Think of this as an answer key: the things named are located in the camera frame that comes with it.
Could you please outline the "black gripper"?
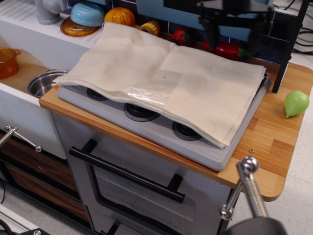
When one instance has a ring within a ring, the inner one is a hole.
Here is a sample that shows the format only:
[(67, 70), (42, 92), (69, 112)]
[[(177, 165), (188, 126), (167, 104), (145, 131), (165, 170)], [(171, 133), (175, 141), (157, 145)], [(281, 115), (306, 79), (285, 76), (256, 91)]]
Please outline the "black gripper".
[(250, 33), (248, 37), (248, 52), (254, 55), (260, 44), (266, 17), (272, 7), (255, 0), (208, 0), (199, 1), (201, 23), (205, 30), (206, 40), (212, 50), (215, 50), (220, 39), (220, 21), (214, 16), (238, 16), (241, 14), (257, 14), (249, 20)]

